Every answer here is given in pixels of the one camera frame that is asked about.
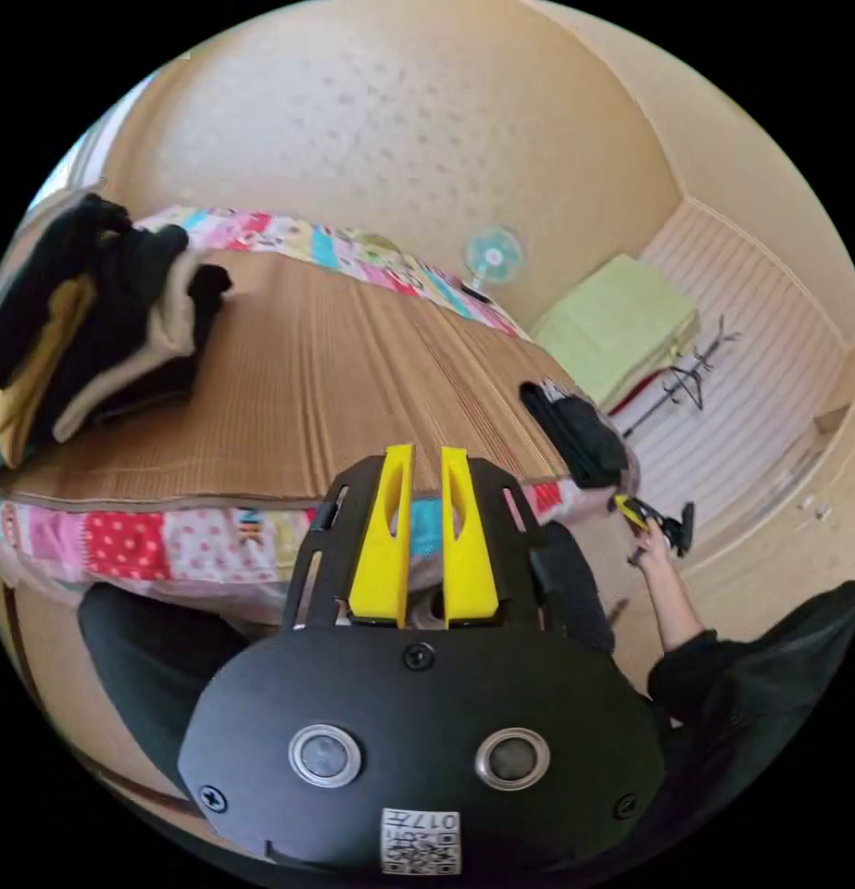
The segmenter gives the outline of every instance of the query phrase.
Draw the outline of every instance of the black jacket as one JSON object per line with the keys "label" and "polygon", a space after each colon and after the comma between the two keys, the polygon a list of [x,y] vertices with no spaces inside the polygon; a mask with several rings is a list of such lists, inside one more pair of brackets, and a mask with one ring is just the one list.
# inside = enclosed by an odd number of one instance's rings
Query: black jacket
{"label": "black jacket", "polygon": [[855,632],[855,581],[809,599],[754,642],[707,631],[652,669],[652,703],[683,723],[668,777],[628,842],[572,872],[592,885],[685,839],[745,791],[819,702]]}

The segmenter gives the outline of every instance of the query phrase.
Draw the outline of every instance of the human hand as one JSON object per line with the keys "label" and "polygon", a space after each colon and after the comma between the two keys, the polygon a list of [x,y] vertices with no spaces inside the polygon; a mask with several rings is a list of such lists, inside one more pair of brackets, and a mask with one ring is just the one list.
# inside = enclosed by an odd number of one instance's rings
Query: human hand
{"label": "human hand", "polygon": [[635,564],[644,574],[671,566],[671,547],[668,538],[654,519],[647,521],[648,532],[637,535]]}

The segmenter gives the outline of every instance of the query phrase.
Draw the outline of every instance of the green cushion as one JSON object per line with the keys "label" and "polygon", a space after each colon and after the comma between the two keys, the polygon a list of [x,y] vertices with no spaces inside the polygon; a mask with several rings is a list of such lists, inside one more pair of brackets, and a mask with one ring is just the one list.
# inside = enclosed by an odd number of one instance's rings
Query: green cushion
{"label": "green cushion", "polygon": [[697,327],[692,300],[660,269],[621,254],[567,293],[531,335],[599,405],[612,407],[686,350]]}

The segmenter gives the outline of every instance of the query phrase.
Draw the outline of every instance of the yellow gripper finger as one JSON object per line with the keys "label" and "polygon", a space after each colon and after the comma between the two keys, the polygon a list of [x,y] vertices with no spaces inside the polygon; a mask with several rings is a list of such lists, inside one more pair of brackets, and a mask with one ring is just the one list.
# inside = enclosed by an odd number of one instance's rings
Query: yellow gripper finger
{"label": "yellow gripper finger", "polygon": [[[446,626],[462,620],[490,620],[498,611],[498,594],[467,451],[444,447],[442,471]],[[459,520],[457,538],[453,509]]]}
{"label": "yellow gripper finger", "polygon": [[[413,444],[387,448],[347,603],[355,620],[406,622]],[[396,534],[391,533],[394,513]]]}

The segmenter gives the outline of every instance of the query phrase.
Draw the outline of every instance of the qr code label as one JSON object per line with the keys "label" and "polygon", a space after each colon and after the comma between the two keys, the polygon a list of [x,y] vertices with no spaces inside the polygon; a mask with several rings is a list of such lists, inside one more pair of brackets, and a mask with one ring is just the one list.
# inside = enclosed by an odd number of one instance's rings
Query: qr code label
{"label": "qr code label", "polygon": [[461,873],[458,812],[386,808],[381,817],[384,873],[451,876]]}

